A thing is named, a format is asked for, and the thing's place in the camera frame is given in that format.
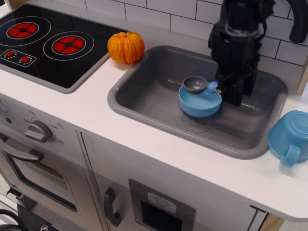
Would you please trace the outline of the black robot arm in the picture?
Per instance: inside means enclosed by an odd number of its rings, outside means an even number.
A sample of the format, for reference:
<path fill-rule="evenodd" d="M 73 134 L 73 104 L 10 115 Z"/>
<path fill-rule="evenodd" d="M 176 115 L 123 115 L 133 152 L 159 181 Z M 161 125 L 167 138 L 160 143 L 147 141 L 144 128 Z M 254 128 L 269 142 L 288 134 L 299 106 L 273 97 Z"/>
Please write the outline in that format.
<path fill-rule="evenodd" d="M 273 12 L 272 0 L 225 0 L 220 19 L 213 26 L 208 46 L 218 64 L 216 81 L 223 101 L 239 106 L 243 95 L 251 95 L 256 77 L 259 49 Z"/>

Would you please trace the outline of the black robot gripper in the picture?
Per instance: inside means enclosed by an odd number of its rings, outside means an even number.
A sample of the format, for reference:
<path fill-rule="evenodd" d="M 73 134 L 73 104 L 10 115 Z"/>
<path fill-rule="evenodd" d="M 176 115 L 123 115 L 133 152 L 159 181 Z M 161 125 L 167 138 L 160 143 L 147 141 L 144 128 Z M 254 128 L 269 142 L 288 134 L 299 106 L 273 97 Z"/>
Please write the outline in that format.
<path fill-rule="evenodd" d="M 242 94 L 252 94 L 260 45 L 255 32 L 243 34 L 241 31 L 233 31 L 225 21 L 219 21 L 213 26 L 208 47 L 212 59 L 218 64 L 216 80 L 224 102 L 239 106 Z"/>

